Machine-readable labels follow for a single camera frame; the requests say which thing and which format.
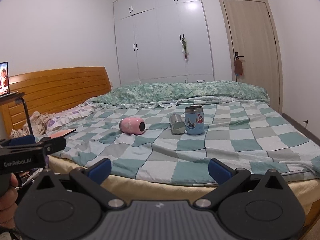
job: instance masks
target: wardrobe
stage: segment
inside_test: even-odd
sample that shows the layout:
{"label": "wardrobe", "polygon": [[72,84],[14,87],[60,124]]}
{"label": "wardrobe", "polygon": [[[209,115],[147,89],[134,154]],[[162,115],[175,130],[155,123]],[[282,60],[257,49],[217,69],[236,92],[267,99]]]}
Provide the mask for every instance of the wardrobe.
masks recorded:
{"label": "wardrobe", "polygon": [[118,0],[114,17],[122,86],[214,80],[201,0]]}

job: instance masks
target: pink cup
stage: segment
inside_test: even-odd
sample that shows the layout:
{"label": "pink cup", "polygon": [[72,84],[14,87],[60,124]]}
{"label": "pink cup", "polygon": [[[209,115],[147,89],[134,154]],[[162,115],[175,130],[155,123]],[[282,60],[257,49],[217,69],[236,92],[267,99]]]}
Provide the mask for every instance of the pink cup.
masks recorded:
{"label": "pink cup", "polygon": [[126,117],[119,123],[120,131],[128,134],[143,134],[145,128],[146,125],[144,123],[144,120],[139,117]]}

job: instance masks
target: wooden headboard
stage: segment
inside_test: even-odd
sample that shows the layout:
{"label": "wooden headboard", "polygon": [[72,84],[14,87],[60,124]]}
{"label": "wooden headboard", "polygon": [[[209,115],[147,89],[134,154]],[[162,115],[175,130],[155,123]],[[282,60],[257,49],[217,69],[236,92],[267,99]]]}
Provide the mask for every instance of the wooden headboard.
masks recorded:
{"label": "wooden headboard", "polygon": [[[9,77],[10,91],[24,92],[31,116],[58,113],[77,106],[91,97],[111,91],[104,67],[73,67],[50,69]],[[5,129],[21,129],[26,123],[22,104],[1,106]]]}

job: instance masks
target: human hand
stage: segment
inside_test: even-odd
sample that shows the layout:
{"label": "human hand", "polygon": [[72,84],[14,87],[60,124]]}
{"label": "human hand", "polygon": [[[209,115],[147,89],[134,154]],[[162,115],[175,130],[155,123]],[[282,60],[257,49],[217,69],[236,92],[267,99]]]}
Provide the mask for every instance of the human hand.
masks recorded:
{"label": "human hand", "polygon": [[18,207],[15,203],[18,197],[18,192],[15,187],[17,187],[18,184],[16,176],[12,173],[10,179],[11,187],[0,197],[0,226],[9,229],[15,226],[13,217]]}

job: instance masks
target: blue gripper pad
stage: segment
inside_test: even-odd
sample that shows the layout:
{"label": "blue gripper pad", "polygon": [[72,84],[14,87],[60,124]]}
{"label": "blue gripper pad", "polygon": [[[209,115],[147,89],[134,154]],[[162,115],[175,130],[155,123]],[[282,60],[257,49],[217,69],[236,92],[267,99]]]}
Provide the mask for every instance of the blue gripper pad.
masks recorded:
{"label": "blue gripper pad", "polygon": [[87,169],[84,174],[97,184],[101,185],[101,183],[109,177],[111,173],[111,161],[108,158],[105,158],[95,165],[91,166]]}
{"label": "blue gripper pad", "polygon": [[213,178],[219,185],[232,178],[232,173],[230,171],[213,160],[209,161],[208,171],[211,178]]}
{"label": "blue gripper pad", "polygon": [[36,143],[35,137],[33,135],[26,135],[23,137],[11,139],[9,146],[26,145],[33,143]]}

